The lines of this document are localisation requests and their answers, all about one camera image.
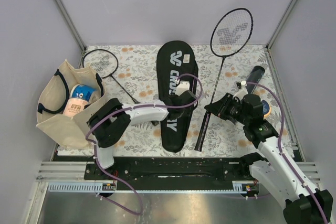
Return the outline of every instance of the black cylinder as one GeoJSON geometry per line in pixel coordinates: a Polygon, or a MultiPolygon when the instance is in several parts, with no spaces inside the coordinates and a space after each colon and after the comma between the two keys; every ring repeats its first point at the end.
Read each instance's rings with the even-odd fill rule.
{"type": "MultiPolygon", "coordinates": [[[[259,83],[264,73],[265,73],[265,69],[262,66],[255,66],[252,69],[250,75],[247,77],[246,82],[259,83]]],[[[249,94],[252,94],[255,88],[256,88],[256,85],[252,85],[252,84],[246,85],[246,89],[249,94]]]]}

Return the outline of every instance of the floral tablecloth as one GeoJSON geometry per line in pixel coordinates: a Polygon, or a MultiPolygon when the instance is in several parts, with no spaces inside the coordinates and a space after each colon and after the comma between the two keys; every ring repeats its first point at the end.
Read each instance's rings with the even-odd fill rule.
{"type": "MultiPolygon", "coordinates": [[[[119,59],[119,68],[114,77],[140,102],[158,99],[156,79],[156,55],[161,46],[90,46],[87,51],[103,48],[113,52],[119,59]]],[[[203,84],[204,94],[197,109],[193,112],[192,121],[183,149],[178,153],[167,152],[161,145],[160,126],[150,122],[130,126],[123,137],[114,146],[114,156],[146,156],[146,157],[240,157],[255,152],[256,149],[244,135],[243,127],[237,123],[235,127],[212,116],[208,126],[202,152],[194,151],[198,133],[205,113],[204,106],[209,104],[222,59],[211,53],[210,46],[192,46],[198,64],[198,76],[203,84]]],[[[93,52],[95,57],[102,57],[105,52],[93,52]]],[[[219,100],[226,92],[237,92],[236,81],[245,80],[252,68],[260,65],[266,69],[260,84],[274,90],[274,83],[267,64],[266,55],[261,45],[248,45],[237,55],[225,60],[218,83],[214,101],[219,100]]],[[[132,100],[108,77],[104,79],[109,98],[118,98],[121,102],[133,104],[132,100]]],[[[271,105],[271,114],[267,120],[280,130],[280,109],[275,99],[266,90],[257,88],[255,93],[271,105]]],[[[293,155],[291,141],[287,130],[284,130],[282,142],[287,151],[293,155]]],[[[90,156],[92,149],[71,150],[58,148],[59,156],[90,156]]]]}

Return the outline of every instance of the black racket cover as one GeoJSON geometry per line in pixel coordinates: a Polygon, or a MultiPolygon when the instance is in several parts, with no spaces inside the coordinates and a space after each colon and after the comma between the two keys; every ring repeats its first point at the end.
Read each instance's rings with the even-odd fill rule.
{"type": "MultiPolygon", "coordinates": [[[[164,99],[175,93],[176,78],[183,73],[198,77],[198,67],[193,49],[183,41],[170,41],[164,44],[157,53],[156,73],[158,76],[159,99],[164,99]]],[[[190,90],[195,94],[197,82],[192,77],[182,77],[181,80],[190,83],[190,90]]],[[[173,121],[161,121],[162,146],[169,152],[182,150],[190,125],[189,117],[173,121]]]]}

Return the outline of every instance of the white logo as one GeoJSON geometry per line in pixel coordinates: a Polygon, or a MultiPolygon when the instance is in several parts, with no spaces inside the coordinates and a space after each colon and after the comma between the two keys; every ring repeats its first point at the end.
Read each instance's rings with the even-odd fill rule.
{"type": "MultiPolygon", "coordinates": [[[[180,75],[180,73],[176,70],[170,71],[170,80],[169,80],[169,94],[175,94],[176,91],[176,79],[180,75]]],[[[177,132],[177,119],[167,120],[167,127],[171,128],[173,131],[177,132]]]]}
{"type": "Polygon", "coordinates": [[[177,51],[177,52],[172,53],[170,55],[170,63],[180,67],[182,62],[179,60],[179,57],[181,57],[181,56],[182,56],[181,51],[177,51]]]}

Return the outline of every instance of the white panel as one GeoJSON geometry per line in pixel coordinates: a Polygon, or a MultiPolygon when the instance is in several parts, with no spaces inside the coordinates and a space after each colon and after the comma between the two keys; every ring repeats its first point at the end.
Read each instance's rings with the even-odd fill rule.
{"type": "Polygon", "coordinates": [[[266,44],[290,0],[63,0],[87,45],[152,45],[180,39],[209,44],[217,21],[246,7],[255,18],[251,44],[266,44]]]}
{"type": "Polygon", "coordinates": [[[0,222],[20,223],[54,142],[35,128],[38,97],[80,50],[53,0],[0,0],[0,222]]]}
{"type": "Polygon", "coordinates": [[[334,198],[335,12],[335,0],[299,0],[271,49],[305,155],[334,198]]]}

